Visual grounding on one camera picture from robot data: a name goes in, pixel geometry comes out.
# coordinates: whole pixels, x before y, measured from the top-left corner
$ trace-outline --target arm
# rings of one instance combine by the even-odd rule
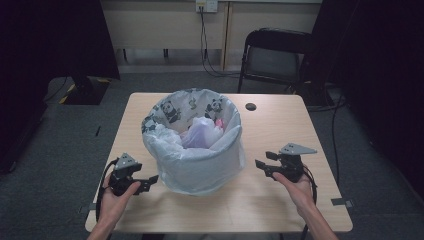
[[[121,218],[125,207],[127,206],[130,197],[137,191],[140,182],[131,184],[128,190],[122,196],[115,196],[110,188],[107,187],[110,175],[103,182],[103,187],[106,188],[102,205],[100,209],[99,221],[91,231],[88,240],[107,239],[109,234],[115,228],[116,223]]]
[[[305,220],[315,240],[338,239],[319,209],[315,206],[312,199],[311,183],[305,175],[297,183],[292,183],[280,173],[275,172],[272,176],[286,187],[297,207],[297,212]]]

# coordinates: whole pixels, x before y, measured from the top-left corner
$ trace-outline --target trash bin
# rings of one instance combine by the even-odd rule
[[[184,148],[179,134],[193,119],[222,119],[223,135],[210,148]],[[160,100],[142,122],[143,143],[156,159],[160,179],[172,191],[207,195],[245,166],[240,113],[226,96],[187,89]]]

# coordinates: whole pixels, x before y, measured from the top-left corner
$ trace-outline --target wooden table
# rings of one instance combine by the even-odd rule
[[[134,93],[123,115],[108,162],[127,152],[143,168],[133,177],[145,179],[157,175],[156,161],[143,144],[141,122],[151,108],[167,93]],[[278,152],[289,142],[313,148],[317,154],[302,155],[318,185],[317,206],[334,231],[352,229],[344,205],[333,206],[340,198],[315,129],[302,99],[295,95],[224,94],[238,108],[242,120],[242,141],[247,164],[232,181],[210,196],[194,197],[171,192],[160,180],[150,192],[131,197],[115,231],[134,233],[237,233],[296,232],[304,221],[296,212],[285,188],[255,166],[265,151]],[[254,103],[248,111],[246,103]],[[86,221],[91,231],[95,211]]]

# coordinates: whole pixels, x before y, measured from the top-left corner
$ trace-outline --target power outlet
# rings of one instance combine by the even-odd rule
[[[196,0],[196,12],[203,8],[204,13],[218,12],[218,0]]]

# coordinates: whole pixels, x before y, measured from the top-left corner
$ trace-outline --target crumpled plastic bag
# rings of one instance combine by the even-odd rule
[[[210,118],[193,118],[193,125],[180,134],[183,148],[210,148],[222,137],[222,127],[216,126]]]
[[[222,136],[208,148],[184,148],[180,134],[202,117],[222,121]],[[174,192],[211,194],[245,166],[240,113],[230,99],[211,90],[187,89],[168,95],[153,106],[141,128],[160,179]]]

